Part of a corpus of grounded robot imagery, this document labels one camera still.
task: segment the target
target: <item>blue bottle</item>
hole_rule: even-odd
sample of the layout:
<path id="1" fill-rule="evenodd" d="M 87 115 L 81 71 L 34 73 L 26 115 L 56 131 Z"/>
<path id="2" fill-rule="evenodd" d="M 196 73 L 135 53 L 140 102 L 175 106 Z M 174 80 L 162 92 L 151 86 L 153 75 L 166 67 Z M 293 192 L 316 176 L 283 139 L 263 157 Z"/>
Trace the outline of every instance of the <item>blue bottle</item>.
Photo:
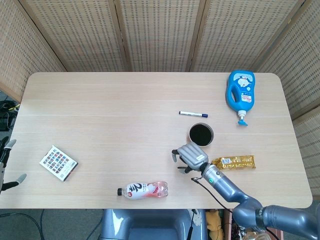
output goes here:
<path id="1" fill-rule="evenodd" d="M 255 104 L 255 83 L 255 75 L 251 71 L 233 71 L 228 79 L 226 101 L 230 108 L 238 113 L 238 124 L 243 126 L 248 126 L 244 117 Z"/>

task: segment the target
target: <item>wooden table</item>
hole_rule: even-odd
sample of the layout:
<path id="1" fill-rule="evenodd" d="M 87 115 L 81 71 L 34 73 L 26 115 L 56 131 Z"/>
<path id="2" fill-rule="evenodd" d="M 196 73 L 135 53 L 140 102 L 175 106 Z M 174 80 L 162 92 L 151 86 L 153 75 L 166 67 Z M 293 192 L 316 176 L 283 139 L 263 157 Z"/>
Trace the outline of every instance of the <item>wooden table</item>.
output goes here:
<path id="1" fill-rule="evenodd" d="M 4 176 L 27 178 L 4 191 L 1 208 L 214 209 L 221 206 L 181 174 L 171 150 L 188 140 L 189 128 L 209 124 L 214 140 L 204 151 L 213 160 L 255 155 L 256 169 L 225 172 L 262 205 L 306 208 L 312 202 L 305 169 L 280 79 L 255 73 L 255 104 L 248 127 L 225 100 L 229 73 L 44 72 L 27 83 L 11 139 Z M 208 118 L 179 111 L 209 114 Z M 39 162 L 56 145 L 79 165 L 62 182 Z M 131 182 L 167 181 L 169 195 L 128 200 L 117 188 Z M 212 192 L 228 207 L 212 189 Z"/>

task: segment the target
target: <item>black cup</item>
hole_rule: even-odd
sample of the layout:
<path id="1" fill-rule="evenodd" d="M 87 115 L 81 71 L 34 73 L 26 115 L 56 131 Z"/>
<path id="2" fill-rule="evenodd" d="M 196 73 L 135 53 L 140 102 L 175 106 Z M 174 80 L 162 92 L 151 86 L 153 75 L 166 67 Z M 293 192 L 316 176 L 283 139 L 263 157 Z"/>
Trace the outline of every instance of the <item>black cup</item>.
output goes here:
<path id="1" fill-rule="evenodd" d="M 206 147 L 214 140 L 214 131 L 212 128 L 203 122 L 196 123 L 189 130 L 189 138 L 199 147 Z"/>

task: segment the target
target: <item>yellow plush toy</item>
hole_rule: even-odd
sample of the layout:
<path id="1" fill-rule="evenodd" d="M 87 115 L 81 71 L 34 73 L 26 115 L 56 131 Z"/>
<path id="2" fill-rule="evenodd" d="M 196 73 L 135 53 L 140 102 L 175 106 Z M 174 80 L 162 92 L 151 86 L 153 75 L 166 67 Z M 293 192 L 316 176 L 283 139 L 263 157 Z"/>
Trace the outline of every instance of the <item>yellow plush toy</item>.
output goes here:
<path id="1" fill-rule="evenodd" d="M 221 218 L 218 210 L 210 210 L 205 212 L 206 227 L 210 230 L 209 236 L 212 240 L 223 240 L 224 232 L 221 228 Z"/>

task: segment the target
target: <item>plastic bottle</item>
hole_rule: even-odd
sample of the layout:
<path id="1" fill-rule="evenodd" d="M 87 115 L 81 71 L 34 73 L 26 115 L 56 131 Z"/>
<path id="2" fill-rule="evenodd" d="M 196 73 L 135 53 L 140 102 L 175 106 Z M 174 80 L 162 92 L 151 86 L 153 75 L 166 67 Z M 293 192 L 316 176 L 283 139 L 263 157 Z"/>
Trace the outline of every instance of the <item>plastic bottle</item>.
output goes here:
<path id="1" fill-rule="evenodd" d="M 244 117 L 255 104 L 255 84 L 255 75 L 251 71 L 233 71 L 228 79 L 226 101 L 230 108 L 238 113 L 238 124 L 243 126 L 248 126 Z"/>
<path id="2" fill-rule="evenodd" d="M 168 196 L 168 184 L 165 181 L 152 183 L 130 183 L 124 188 L 118 188 L 118 196 L 125 196 L 127 199 L 144 199 L 150 197 L 162 198 Z"/>

